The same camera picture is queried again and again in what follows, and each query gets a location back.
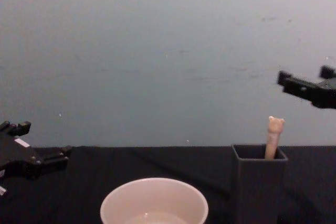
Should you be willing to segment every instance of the black table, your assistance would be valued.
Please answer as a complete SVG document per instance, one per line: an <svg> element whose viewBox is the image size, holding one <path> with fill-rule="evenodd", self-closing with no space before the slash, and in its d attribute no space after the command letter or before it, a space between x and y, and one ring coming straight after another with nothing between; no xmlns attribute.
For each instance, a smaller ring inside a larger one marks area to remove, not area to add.
<svg viewBox="0 0 336 224"><path fill-rule="evenodd" d="M52 148L41 148L47 154ZM278 223L336 223L336 147L282 147L289 158ZM0 185L0 224L101 223L100 205L116 187L168 177L199 189L207 223L228 223L230 147L75 147L66 170Z"/></svg>

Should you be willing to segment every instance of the pen holder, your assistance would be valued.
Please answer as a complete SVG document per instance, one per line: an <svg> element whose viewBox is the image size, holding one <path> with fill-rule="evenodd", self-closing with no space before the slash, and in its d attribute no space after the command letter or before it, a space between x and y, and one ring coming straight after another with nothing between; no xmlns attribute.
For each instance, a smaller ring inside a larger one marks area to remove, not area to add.
<svg viewBox="0 0 336 224"><path fill-rule="evenodd" d="M276 224L287 156L277 148L265 159L266 145L232 145L231 208L234 224Z"/></svg>

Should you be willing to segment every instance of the wooden stick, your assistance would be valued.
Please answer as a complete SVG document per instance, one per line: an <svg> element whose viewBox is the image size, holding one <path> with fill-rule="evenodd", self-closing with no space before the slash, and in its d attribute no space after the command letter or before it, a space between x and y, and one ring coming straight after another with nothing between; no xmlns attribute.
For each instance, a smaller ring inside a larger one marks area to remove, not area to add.
<svg viewBox="0 0 336 224"><path fill-rule="evenodd" d="M285 120L282 118L275 118L273 116L270 116L268 119L269 123L265 159L274 159Z"/></svg>

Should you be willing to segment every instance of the water in bowl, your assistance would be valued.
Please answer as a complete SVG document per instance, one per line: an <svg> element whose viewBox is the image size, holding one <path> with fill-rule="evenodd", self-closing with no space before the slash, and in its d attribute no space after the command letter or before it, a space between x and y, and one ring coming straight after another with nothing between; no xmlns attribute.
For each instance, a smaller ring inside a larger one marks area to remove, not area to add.
<svg viewBox="0 0 336 224"><path fill-rule="evenodd" d="M167 212L147 212L133 217L125 224L187 224L187 222Z"/></svg>

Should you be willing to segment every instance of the white bowl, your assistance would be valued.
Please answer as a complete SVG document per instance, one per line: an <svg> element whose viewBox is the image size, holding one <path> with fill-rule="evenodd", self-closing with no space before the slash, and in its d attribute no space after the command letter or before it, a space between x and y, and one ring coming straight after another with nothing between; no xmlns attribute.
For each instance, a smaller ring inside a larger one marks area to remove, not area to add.
<svg viewBox="0 0 336 224"><path fill-rule="evenodd" d="M103 201L103 224L203 224L205 197L195 187L168 178L145 178L113 190Z"/></svg>

